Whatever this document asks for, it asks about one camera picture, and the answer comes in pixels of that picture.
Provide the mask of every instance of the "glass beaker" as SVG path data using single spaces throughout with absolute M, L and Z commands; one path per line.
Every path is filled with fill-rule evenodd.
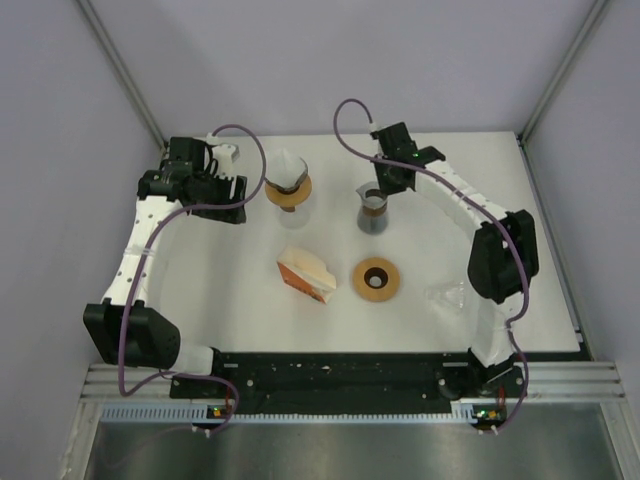
M 380 191 L 378 182 L 368 182 L 356 190 L 362 205 L 358 212 L 358 227 L 364 233 L 377 235 L 389 224 L 387 196 Z

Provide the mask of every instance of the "white panel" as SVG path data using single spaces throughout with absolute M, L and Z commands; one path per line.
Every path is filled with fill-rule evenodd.
M 530 309 L 514 327 L 515 335 L 527 352 L 577 351 L 515 135 L 434 133 L 413 138 L 443 152 L 455 171 L 491 201 L 531 212 L 540 273 L 532 281 Z M 368 135 L 348 135 L 346 140 L 361 151 L 376 148 Z M 260 171 L 257 149 L 246 137 L 231 141 L 241 151 L 234 168 L 248 175 L 248 189 L 253 189 Z M 466 234 L 434 203 L 405 192 L 389 198 L 385 232 L 366 235 L 356 225 L 361 205 L 356 188 L 375 178 L 369 162 L 355 158 L 333 136 L 262 141 L 267 150 L 286 147 L 308 163 L 311 219 L 298 230 L 282 227 L 278 208 L 262 193 L 247 205 L 244 225 L 186 218 L 171 249 L 160 302 L 160 311 L 182 337 L 235 352 L 466 351 L 477 322 L 467 306 L 473 306 L 477 294 L 467 284 L 463 311 L 425 295 L 427 288 L 433 294 L 443 283 L 467 279 L 471 242 Z M 327 305 L 282 282 L 276 259 L 287 245 L 318 255 L 336 276 L 338 288 Z M 389 259 L 400 271 L 400 289 L 384 303 L 363 300 L 352 286 L 353 268 L 372 256 Z M 521 305 L 518 300 L 514 310 Z
M 347 96 L 417 131 L 518 131 L 592 1 L 94 3 L 167 135 L 281 135 L 327 133 Z
M 640 3 L 614 2 L 544 118 L 533 163 L 590 341 L 640 418 Z
M 72 2 L 5 2 L 0 61 L 0 478 L 53 478 L 155 148 Z

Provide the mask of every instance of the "black motor joint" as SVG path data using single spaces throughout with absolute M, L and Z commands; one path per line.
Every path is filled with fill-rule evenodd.
M 216 177 L 205 167 L 205 155 L 212 149 L 202 140 L 172 137 L 169 156 L 157 170 L 148 170 L 138 181 L 138 198 L 164 196 L 167 201 L 190 205 L 231 205 L 245 198 L 247 178 Z M 227 210 L 194 210 L 194 215 L 219 222 L 240 224 L 247 221 L 244 206 Z
M 404 122 L 371 133 L 382 150 L 383 158 L 414 167 L 424 168 L 425 165 L 436 160 L 446 160 L 446 157 L 435 147 L 418 149 L 416 142 L 409 136 Z M 415 190 L 416 172 L 376 163 L 374 165 L 380 191 L 385 195 L 404 192 L 407 188 Z

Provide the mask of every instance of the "metal floor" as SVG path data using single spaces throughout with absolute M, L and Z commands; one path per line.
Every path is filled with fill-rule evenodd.
M 598 405 L 525 405 L 498 437 L 467 425 L 235 425 L 206 440 L 166 425 L 101 425 L 87 479 L 621 479 Z

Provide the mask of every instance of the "orange label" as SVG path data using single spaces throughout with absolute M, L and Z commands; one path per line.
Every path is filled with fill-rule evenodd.
M 318 295 L 309 282 L 300 278 L 300 276 L 287 268 L 285 265 L 278 262 L 278 269 L 280 270 L 280 275 L 282 275 L 282 280 L 287 285 L 295 288 L 299 292 L 302 292 L 306 295 L 309 295 L 314 300 L 318 302 L 325 303 L 324 299 Z

